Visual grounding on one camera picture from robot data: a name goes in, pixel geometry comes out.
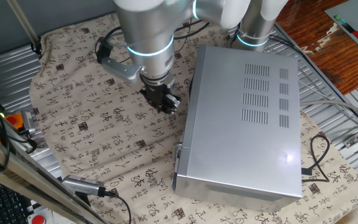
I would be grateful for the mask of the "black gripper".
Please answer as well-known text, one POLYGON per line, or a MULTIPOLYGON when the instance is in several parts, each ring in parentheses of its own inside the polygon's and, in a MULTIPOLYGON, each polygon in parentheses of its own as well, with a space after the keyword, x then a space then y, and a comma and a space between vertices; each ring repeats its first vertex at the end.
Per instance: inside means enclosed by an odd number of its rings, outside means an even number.
POLYGON ((172 95, 171 87, 168 87, 166 84, 145 84, 139 92, 158 113, 167 114, 168 109, 170 113, 174 113, 181 103, 180 97, 172 95))

